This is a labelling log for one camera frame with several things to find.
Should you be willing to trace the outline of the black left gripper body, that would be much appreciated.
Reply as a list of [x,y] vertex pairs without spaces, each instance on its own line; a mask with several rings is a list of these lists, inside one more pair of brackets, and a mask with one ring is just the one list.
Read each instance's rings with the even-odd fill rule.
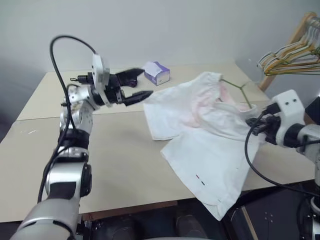
[[104,89],[106,97],[105,105],[123,104],[125,95],[122,91],[122,75],[120,73],[110,74],[108,83]]

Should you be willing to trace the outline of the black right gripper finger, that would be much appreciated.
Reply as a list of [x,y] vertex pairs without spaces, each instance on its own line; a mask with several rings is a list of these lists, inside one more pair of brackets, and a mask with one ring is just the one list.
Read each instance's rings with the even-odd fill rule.
[[263,123],[260,118],[256,118],[256,117],[246,119],[245,122],[249,127],[259,126]]
[[260,133],[264,133],[266,131],[266,127],[265,126],[253,126],[250,130],[254,136],[258,136]]

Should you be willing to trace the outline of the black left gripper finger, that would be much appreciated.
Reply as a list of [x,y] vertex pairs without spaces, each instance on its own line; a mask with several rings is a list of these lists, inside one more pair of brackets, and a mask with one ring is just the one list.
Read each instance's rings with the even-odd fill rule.
[[125,106],[131,106],[147,99],[152,93],[153,93],[152,90],[143,90],[143,91],[135,92],[131,96],[125,97],[122,103]]
[[145,71],[141,68],[131,68],[116,73],[116,77],[121,87],[135,88],[138,85],[138,76]]

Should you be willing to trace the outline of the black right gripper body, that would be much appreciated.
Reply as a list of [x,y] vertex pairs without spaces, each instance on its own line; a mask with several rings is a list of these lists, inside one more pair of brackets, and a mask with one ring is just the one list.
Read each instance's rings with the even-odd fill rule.
[[259,120],[258,133],[265,135],[265,141],[277,145],[276,135],[281,125],[281,118],[277,115],[262,113]]

